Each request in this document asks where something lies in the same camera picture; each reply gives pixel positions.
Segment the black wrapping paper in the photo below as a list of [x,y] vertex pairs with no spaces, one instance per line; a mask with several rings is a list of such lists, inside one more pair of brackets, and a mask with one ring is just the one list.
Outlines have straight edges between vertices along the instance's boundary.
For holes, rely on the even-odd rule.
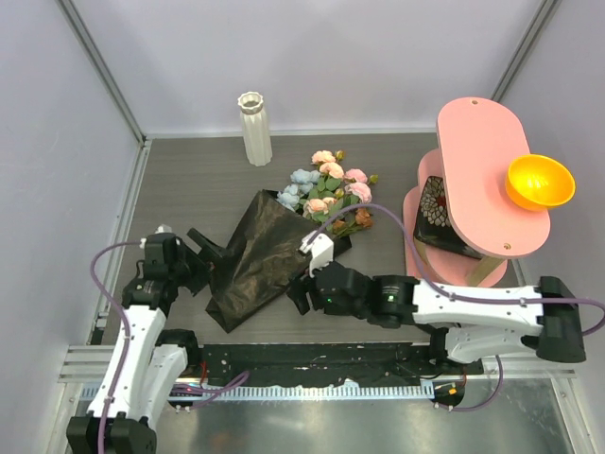
[[230,333],[262,307],[286,293],[305,272],[309,258],[299,248],[318,225],[283,207],[274,191],[260,190],[213,264],[212,298],[206,312]]

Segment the artificial flower bouquet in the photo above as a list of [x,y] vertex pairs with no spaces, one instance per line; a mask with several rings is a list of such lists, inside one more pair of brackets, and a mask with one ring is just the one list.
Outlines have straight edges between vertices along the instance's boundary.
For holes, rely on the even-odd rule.
[[313,168],[295,170],[290,175],[290,184],[277,194],[277,202],[317,224],[334,216],[336,219],[327,231],[335,236],[349,236],[370,229],[373,220],[368,208],[357,207],[344,214],[338,211],[347,206],[370,203],[372,186],[377,183],[378,176],[368,175],[359,168],[344,168],[344,157],[342,150],[313,153]]

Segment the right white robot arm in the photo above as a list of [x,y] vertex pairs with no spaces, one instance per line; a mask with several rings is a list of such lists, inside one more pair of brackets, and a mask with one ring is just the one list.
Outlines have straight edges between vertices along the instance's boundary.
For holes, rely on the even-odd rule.
[[586,359],[579,306],[553,276],[535,287],[430,286],[412,276],[369,277],[332,262],[296,279],[286,294],[301,314],[315,309],[388,329],[424,329],[430,335],[428,365],[440,374],[519,352],[558,363]]

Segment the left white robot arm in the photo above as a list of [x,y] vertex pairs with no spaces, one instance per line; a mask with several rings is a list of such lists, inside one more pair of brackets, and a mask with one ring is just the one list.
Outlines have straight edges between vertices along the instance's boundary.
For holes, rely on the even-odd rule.
[[120,318],[108,369],[85,415],[70,419],[66,437],[75,453],[154,453],[160,413],[179,376],[201,364],[196,335],[166,329],[171,306],[185,288],[197,295],[211,281],[223,248],[190,229],[193,251],[165,226],[139,241],[144,256],[112,307]]

